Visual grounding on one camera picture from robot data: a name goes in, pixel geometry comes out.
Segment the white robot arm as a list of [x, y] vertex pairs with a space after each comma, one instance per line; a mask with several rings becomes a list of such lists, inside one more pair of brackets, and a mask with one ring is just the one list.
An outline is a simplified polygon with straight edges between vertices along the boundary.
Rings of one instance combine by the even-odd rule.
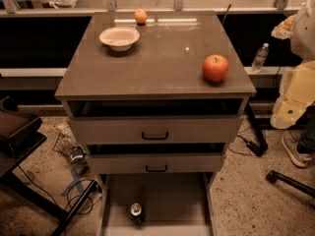
[[315, 102], [315, 0], [307, 0], [299, 11], [272, 30], [272, 36], [290, 40], [290, 50], [302, 61], [285, 68], [271, 117], [276, 129], [293, 126]]

